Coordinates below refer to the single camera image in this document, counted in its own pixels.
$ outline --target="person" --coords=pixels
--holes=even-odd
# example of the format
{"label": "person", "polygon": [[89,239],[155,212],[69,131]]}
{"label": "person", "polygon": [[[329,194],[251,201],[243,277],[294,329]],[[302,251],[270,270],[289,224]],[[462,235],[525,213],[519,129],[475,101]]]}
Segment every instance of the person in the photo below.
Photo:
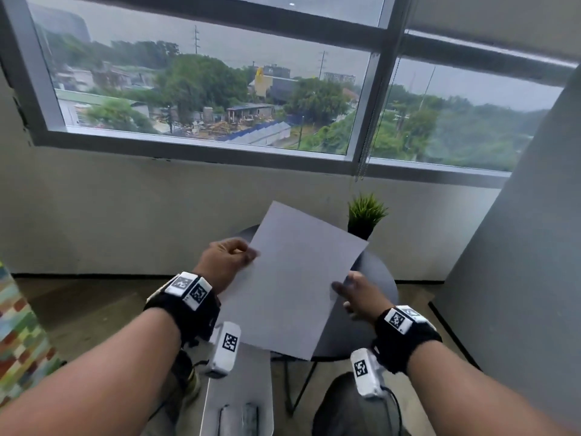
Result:
{"label": "person", "polygon": [[[2,435],[139,434],[180,347],[203,329],[213,327],[211,317],[215,319],[219,304],[216,296],[257,255],[241,239],[211,243],[193,270],[212,287],[203,300],[197,299],[197,310],[186,308],[178,296],[158,291],[146,309],[118,333],[8,404],[0,413]],[[424,336],[415,340],[421,342],[417,346],[397,342],[401,337],[389,342],[382,320],[393,314],[395,307],[360,273],[351,272],[346,284],[335,282],[332,286],[347,300],[346,309],[353,316],[375,326],[379,360],[410,377],[438,435],[572,434],[523,397],[461,360],[437,334],[430,339],[426,338],[428,332],[416,334]],[[202,310],[213,313],[202,314]],[[359,400],[354,394],[352,374],[335,380],[317,411],[313,434],[369,434],[370,426],[364,422],[361,427],[353,416],[361,404],[356,403]],[[340,421],[335,419],[345,415],[341,408],[350,405],[351,413]],[[368,410],[363,413],[367,413],[367,424],[374,419]],[[387,427],[383,430],[376,434],[392,431]]]}

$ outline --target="multicolored patterned chair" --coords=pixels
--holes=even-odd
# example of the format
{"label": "multicolored patterned chair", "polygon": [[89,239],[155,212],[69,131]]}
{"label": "multicolored patterned chair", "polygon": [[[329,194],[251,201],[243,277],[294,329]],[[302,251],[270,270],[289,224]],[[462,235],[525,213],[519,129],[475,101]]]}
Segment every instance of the multicolored patterned chair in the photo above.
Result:
{"label": "multicolored patterned chair", "polygon": [[0,262],[0,409],[60,366],[47,333]]}

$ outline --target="forearm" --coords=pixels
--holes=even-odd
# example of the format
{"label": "forearm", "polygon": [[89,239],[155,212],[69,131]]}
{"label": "forearm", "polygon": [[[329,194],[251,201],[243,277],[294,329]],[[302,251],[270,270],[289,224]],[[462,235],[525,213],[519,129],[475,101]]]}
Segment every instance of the forearm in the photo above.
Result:
{"label": "forearm", "polygon": [[179,346],[171,316],[148,309],[8,405],[0,413],[2,434],[139,434]]}
{"label": "forearm", "polygon": [[437,341],[417,347],[407,373],[439,436],[570,434]]}

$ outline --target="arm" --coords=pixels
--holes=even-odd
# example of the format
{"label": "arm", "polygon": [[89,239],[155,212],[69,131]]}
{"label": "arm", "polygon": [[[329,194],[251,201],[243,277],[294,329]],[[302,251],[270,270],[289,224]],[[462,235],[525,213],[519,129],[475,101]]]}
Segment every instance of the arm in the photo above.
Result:
{"label": "arm", "polygon": [[[194,273],[206,278],[217,295],[256,255],[239,239],[212,243]],[[147,309],[7,405],[0,413],[2,434],[139,434],[180,345],[172,316],[160,308]]]}
{"label": "arm", "polygon": [[[348,285],[335,282],[333,288],[347,299],[344,305],[353,317],[374,325],[394,307],[359,272],[350,272],[349,280]],[[439,341],[416,347],[406,372],[438,435],[572,434]]]}

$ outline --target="black wrist strap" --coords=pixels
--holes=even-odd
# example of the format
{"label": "black wrist strap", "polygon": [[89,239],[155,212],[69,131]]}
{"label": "black wrist strap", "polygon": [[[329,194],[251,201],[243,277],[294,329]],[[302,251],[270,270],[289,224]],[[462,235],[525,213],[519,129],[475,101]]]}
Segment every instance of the black wrist strap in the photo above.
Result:
{"label": "black wrist strap", "polygon": [[372,346],[379,363],[392,373],[407,374],[411,354],[426,341],[439,341],[441,337],[428,322],[411,308],[391,308],[383,312],[375,322],[377,338]]}
{"label": "black wrist strap", "polygon": [[208,341],[214,331],[214,325],[220,307],[213,293],[209,293],[196,310],[192,310],[184,297],[165,293],[155,293],[146,303],[143,310],[161,308],[171,315],[181,334],[182,346],[193,344],[197,337]]}

